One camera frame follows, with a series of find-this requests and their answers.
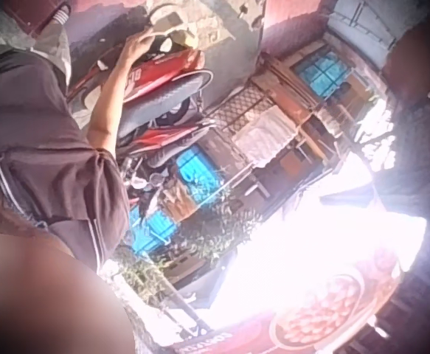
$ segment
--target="brown shirt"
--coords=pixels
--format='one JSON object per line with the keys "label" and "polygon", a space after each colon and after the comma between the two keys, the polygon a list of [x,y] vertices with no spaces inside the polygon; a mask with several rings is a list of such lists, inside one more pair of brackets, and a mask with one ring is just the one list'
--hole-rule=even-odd
{"label": "brown shirt", "polygon": [[117,163],[87,142],[52,64],[28,52],[0,55],[0,190],[94,270],[128,229]]}

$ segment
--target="man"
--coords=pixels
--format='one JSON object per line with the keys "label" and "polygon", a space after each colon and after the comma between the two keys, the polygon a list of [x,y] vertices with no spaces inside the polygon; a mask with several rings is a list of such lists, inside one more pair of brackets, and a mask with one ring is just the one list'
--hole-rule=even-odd
{"label": "man", "polygon": [[27,51],[0,46],[0,234],[31,237],[94,271],[128,229],[128,197],[115,161],[128,73],[153,42],[126,41],[86,136],[64,92],[70,80],[63,5]]}

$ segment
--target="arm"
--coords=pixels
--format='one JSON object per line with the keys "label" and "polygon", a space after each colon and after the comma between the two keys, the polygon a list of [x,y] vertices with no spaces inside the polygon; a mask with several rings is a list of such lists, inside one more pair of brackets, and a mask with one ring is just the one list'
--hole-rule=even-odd
{"label": "arm", "polygon": [[95,149],[105,149],[115,156],[117,132],[121,119],[126,81],[133,63],[146,53],[153,43],[152,30],[132,35],[111,72],[91,114],[87,139]]}

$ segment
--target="signboard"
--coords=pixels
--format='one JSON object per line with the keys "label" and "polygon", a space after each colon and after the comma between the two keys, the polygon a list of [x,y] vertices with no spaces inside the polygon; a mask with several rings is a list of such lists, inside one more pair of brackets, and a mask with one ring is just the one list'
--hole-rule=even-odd
{"label": "signboard", "polygon": [[314,354],[333,352],[388,301],[400,282],[397,255],[386,248],[342,268],[305,292],[292,308],[174,344],[179,354]]}

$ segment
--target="hand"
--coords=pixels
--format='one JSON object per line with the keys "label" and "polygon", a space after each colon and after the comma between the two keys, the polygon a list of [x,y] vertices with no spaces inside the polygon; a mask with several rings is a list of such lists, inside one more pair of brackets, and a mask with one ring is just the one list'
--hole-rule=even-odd
{"label": "hand", "polygon": [[152,43],[154,36],[152,35],[153,29],[148,28],[144,31],[131,35],[126,39],[125,47],[119,56],[119,62],[125,67],[131,67],[136,60],[145,54]]}

